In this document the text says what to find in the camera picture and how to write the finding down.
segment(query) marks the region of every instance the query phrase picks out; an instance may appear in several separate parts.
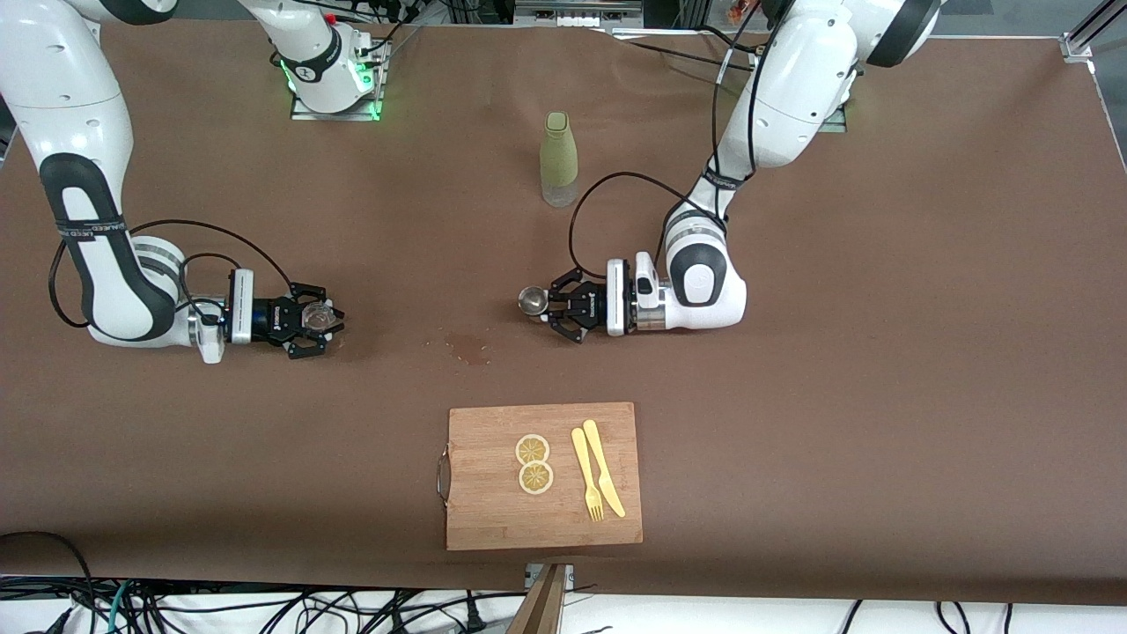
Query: metal handle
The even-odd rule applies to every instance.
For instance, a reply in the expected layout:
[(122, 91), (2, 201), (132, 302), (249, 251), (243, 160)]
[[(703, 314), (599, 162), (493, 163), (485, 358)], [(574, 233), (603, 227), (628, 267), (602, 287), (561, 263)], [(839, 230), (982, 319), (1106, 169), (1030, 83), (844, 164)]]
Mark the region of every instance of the metal handle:
[(446, 509), (446, 508), (450, 508), (450, 488), (449, 486), (446, 488), (446, 494), (443, 495), (442, 494), (442, 466), (443, 465), (446, 465), (447, 467), (450, 465), (450, 444), (449, 443), (446, 444), (446, 447), (443, 448), (442, 456), (438, 456), (438, 484), (436, 485), (436, 489), (438, 491), (438, 499), (442, 500), (442, 507), (444, 509)]

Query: cutting board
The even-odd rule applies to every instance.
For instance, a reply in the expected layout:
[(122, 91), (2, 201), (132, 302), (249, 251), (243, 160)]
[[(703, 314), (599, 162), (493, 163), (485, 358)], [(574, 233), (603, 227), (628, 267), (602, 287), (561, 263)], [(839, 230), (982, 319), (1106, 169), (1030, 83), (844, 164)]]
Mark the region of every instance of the cutting board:
[[(586, 486), (571, 445), (571, 430), (593, 419), (603, 453), (625, 509), (618, 517), (603, 501), (604, 518), (593, 523), (584, 502)], [(517, 483), (515, 447), (536, 434), (549, 445), (551, 488), (525, 493)], [(472, 408), (450, 411), (450, 493), (446, 550), (549, 548), (641, 542), (641, 495), (633, 403), (583, 403)], [(597, 485), (598, 465), (591, 454)]]

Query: black band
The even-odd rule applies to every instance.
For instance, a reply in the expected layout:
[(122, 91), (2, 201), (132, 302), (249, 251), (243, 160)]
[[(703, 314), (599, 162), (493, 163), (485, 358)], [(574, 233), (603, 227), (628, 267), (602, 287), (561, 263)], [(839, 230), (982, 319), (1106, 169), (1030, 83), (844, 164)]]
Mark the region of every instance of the black band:
[(893, 68), (906, 60), (939, 6), (939, 0), (904, 0), (880, 42), (869, 53), (868, 62), (875, 66)]
[(739, 188), (740, 185), (744, 184), (743, 179), (729, 178), (727, 176), (724, 176), (722, 173), (712, 171), (711, 167), (706, 167), (704, 172), (701, 173), (701, 176), (703, 176), (706, 180), (711, 182), (713, 187), (719, 187), (721, 189), (727, 189), (729, 191), (735, 191), (736, 189)]
[(77, 241), (92, 240), (95, 235), (107, 235), (125, 231), (127, 226), (124, 220), (55, 220), (55, 229), (62, 238), (71, 238)]
[[(128, 341), (148, 341), (167, 333), (175, 321), (176, 298), (156, 286), (141, 270), (133, 244), (130, 242), (125, 218), (117, 211), (109, 182), (106, 181), (106, 175), (101, 169), (83, 155), (60, 152), (48, 155), (39, 163), (39, 180), (47, 194), (47, 203), (54, 213), (59, 233), (66, 242), (66, 249), (82, 279), (82, 314), (86, 321), (98, 329), (94, 320), (94, 276), (86, 265), (79, 243), (98, 236), (109, 244), (122, 278), (152, 316), (152, 328), (149, 332)], [(70, 220), (63, 197), (63, 191), (66, 189), (79, 189), (86, 194), (97, 218)]]
[(332, 34), (332, 41), (329, 43), (328, 48), (311, 60), (299, 62), (286, 57), (281, 52), (278, 53), (278, 56), (282, 59), (282, 63), (290, 70), (291, 75), (305, 83), (316, 83), (321, 80), (321, 74), (328, 70), (329, 66), (337, 63), (337, 59), (340, 57), (341, 48), (340, 33), (332, 27), (329, 27), (329, 33)]
[(100, 2), (115, 18), (134, 26), (160, 24), (171, 18), (177, 7), (172, 5), (168, 11), (157, 11), (141, 0), (100, 0)]

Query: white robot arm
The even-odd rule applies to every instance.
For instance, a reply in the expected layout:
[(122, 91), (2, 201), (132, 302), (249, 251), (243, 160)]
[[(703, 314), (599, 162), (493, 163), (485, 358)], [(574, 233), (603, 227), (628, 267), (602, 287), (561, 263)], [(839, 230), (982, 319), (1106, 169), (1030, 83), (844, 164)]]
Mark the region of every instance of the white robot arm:
[(736, 190), (756, 169), (798, 158), (849, 99), (859, 63), (893, 66), (914, 53), (934, 27), (939, 6), (940, 0), (764, 1), (774, 24), (767, 46), (753, 57), (755, 72), (689, 202), (666, 215), (668, 277), (640, 251), (632, 270), (624, 259), (609, 260), (605, 284), (577, 268), (547, 289), (530, 286), (521, 292), (522, 310), (577, 343), (600, 325), (620, 337), (737, 324), (747, 284), (726, 238), (726, 209)]
[[(256, 9), (265, 5), (245, 3)], [(176, 5), (0, 0), (0, 93), (27, 142), (78, 268), (86, 328), (95, 340), (118, 347), (196, 346), (208, 364), (220, 361), (225, 342), (264, 341), (284, 348), (291, 358), (320, 355), (343, 328), (344, 316), (323, 288), (290, 284), (286, 295), (254, 298), (254, 274), (238, 268), (227, 297), (188, 297), (180, 249), (168, 240), (130, 234), (121, 196), (133, 130), (101, 53), (99, 24), (156, 24), (171, 17)], [(274, 25), (276, 42), (285, 42), (289, 54), (307, 64), (296, 68), (316, 70), (298, 82), (299, 97), (328, 110), (352, 105), (360, 88), (355, 81), (343, 86), (339, 78), (355, 73), (336, 72), (353, 57), (339, 51), (344, 35), (334, 35), (340, 32), (329, 28), (319, 10), (289, 0), (270, 6), (273, 12), (256, 14), (259, 21)], [(323, 54), (334, 43), (338, 50)], [(302, 56), (309, 52), (317, 55)]]

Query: bottle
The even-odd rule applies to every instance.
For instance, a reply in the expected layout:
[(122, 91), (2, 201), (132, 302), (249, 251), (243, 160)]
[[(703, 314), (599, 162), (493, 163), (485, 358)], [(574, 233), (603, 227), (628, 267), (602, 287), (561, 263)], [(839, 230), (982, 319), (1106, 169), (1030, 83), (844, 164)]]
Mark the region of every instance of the bottle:
[(579, 157), (567, 113), (548, 113), (540, 143), (540, 185), (548, 204), (561, 207), (579, 195)]

